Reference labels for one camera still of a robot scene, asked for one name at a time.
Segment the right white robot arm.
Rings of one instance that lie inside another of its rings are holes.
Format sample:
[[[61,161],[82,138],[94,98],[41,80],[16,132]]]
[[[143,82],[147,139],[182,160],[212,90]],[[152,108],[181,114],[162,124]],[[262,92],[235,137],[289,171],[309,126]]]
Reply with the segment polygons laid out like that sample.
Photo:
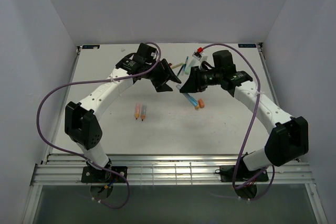
[[[282,166],[308,152],[307,120],[301,116],[295,118],[282,110],[258,91],[257,83],[244,71],[225,72],[222,69],[192,67],[180,92],[203,92],[208,86],[215,85],[226,90],[254,113],[269,134],[265,147],[242,158],[237,167],[240,179],[250,180],[258,169],[270,165]]]

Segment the blue highlighter pen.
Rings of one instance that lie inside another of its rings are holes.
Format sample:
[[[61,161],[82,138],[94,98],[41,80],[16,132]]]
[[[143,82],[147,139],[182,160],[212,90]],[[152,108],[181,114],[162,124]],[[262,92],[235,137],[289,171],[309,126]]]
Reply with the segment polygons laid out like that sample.
[[[176,88],[180,91],[181,89],[181,85],[177,84]],[[188,93],[181,93],[182,95],[184,95],[184,97],[194,106],[197,107],[198,106],[198,102],[195,100],[195,98],[193,98],[190,94]]]

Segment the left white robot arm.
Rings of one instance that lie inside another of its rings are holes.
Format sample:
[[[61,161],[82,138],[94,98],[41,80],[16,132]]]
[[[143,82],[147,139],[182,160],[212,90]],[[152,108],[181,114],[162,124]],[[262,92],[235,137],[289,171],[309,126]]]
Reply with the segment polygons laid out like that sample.
[[[113,69],[108,82],[98,86],[78,103],[69,102],[65,108],[65,133],[82,150],[93,169],[94,177],[105,182],[111,177],[110,162],[100,140],[102,129],[99,120],[111,103],[137,80],[148,79],[156,92],[168,92],[173,89],[166,83],[173,81],[181,84],[168,62],[163,59],[158,64],[135,61],[124,57]]]

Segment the orange highlighter pen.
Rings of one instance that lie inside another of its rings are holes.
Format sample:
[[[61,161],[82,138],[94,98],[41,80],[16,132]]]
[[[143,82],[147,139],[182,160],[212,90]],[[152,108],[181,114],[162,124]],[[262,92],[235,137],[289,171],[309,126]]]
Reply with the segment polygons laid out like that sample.
[[[146,118],[146,111],[147,111],[147,106],[143,104],[141,106],[141,113],[140,113],[140,118],[142,121],[144,121],[144,119]]]

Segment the orange pen cap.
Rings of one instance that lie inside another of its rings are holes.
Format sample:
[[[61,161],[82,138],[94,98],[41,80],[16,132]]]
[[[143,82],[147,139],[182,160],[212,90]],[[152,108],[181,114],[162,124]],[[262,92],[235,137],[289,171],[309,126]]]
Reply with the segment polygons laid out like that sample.
[[[204,108],[205,107],[205,103],[204,103],[204,101],[202,99],[198,100],[198,105],[199,105],[200,108]]]

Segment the yellow highlighter pen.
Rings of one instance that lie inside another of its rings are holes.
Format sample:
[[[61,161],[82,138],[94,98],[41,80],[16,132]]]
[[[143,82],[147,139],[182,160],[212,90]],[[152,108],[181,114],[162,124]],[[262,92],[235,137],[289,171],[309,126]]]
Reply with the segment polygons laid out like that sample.
[[[137,120],[140,117],[140,112],[141,112],[141,104],[136,103],[135,104],[135,109],[134,109],[134,117]]]

